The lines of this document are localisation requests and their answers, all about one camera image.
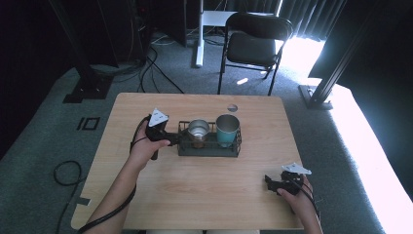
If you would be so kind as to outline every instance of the table leg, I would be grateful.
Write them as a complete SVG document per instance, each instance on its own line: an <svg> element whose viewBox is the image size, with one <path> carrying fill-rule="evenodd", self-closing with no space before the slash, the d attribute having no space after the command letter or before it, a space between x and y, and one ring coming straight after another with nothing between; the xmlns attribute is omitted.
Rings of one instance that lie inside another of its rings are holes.
<svg viewBox="0 0 413 234"><path fill-rule="evenodd" d="M200 26L199 26L199 38L198 38L198 50L197 50L197 67L203 66L204 61L204 0L200 0Z"/></svg>

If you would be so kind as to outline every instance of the gray carpet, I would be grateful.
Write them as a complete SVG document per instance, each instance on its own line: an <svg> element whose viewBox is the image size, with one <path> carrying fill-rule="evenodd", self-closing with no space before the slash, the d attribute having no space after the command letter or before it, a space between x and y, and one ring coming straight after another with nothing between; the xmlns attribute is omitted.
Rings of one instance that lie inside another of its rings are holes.
<svg viewBox="0 0 413 234"><path fill-rule="evenodd" d="M153 45L157 52L155 63L184 93L216 94L222 48L206 43L204 66L194 68L196 45L193 43L189 41L189 46L184 48L159 41ZM150 58L155 58L153 51ZM310 181L321 210L324 233L384 233L328 111L307 109L298 91L297 86L307 78L311 62L296 54L285 55L283 59L272 95L282 98L303 164L313 171ZM297 62L304 64L304 68L297 68ZM115 70L102 65L95 68ZM221 94L266 96L270 79L262 81L259 76L254 71L228 68ZM235 84L245 77L249 82ZM63 104L65 95L72 92L78 79L76 70L71 69L56 81L30 124L0 162L0 233L56 232L60 214L74 186L57 184L55 167L75 160L82 166L82 177L86 176L117 94L136 92L139 87L139 73L120 75L115 77L106 99ZM179 93L155 68L146 72L143 88L147 93ZM82 118L100 119L95 130L83 130L78 128ZM75 181L78 170L74 165L65 165L58 171L58 177L65 182ZM60 233L75 233L70 220L82 187L83 183L64 213Z"/></svg>

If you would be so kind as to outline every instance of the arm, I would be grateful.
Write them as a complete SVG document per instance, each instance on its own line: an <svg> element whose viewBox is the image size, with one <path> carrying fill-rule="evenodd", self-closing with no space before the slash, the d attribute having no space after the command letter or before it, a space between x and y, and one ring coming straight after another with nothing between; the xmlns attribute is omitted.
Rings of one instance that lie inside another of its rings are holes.
<svg viewBox="0 0 413 234"><path fill-rule="evenodd" d="M308 187L303 186L303 189L306 190L309 194L312 194L312 186L305 176L304 184L307 184ZM317 217L313 204L302 191L300 191L296 196L288 193L281 188L279 188L277 191L291 206L298 218L300 218L301 223L304 226L304 230L307 234L322 234L322 229L319 225L319 218Z"/></svg>
<svg viewBox="0 0 413 234"><path fill-rule="evenodd" d="M139 141L133 146L127 162L113 181L112 186L109 188L103 200L89 218L88 223L111 213L121 206L130 196L136 185L139 173L145 168L153 153L159 148L169 145L168 140L152 142L146 138L144 131L146 125L147 121L141 126L142 131L139 131L136 138L136 140ZM115 216L85 233L121 233L128 214L128 208L129 206L125 207Z"/></svg>

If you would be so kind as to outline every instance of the mug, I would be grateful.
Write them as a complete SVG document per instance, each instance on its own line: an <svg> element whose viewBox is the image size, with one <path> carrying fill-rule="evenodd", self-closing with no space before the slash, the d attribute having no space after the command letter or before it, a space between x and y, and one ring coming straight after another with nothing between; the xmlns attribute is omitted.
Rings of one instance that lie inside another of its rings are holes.
<svg viewBox="0 0 413 234"><path fill-rule="evenodd" d="M218 116L215 121L216 124L216 138L219 145L222 147L230 146L240 129L240 120L231 114L223 114Z"/></svg>
<svg viewBox="0 0 413 234"><path fill-rule="evenodd" d="M188 135L194 148L204 147L209 132L209 123L202 119L193 120L188 125Z"/></svg>

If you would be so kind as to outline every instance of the wooden table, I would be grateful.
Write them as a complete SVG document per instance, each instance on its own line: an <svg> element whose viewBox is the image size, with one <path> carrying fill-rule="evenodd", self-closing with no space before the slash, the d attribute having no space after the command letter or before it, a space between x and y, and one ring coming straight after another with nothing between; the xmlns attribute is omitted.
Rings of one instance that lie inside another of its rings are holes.
<svg viewBox="0 0 413 234"><path fill-rule="evenodd" d="M279 97L119 94L77 205L72 227L83 226L129 156L140 120L156 107L179 121L214 122L235 104L243 143L237 158L178 156L159 151L139 175L125 228L128 229L295 229L302 228L289 205L268 191L264 175L280 180L281 165L301 159Z"/></svg>

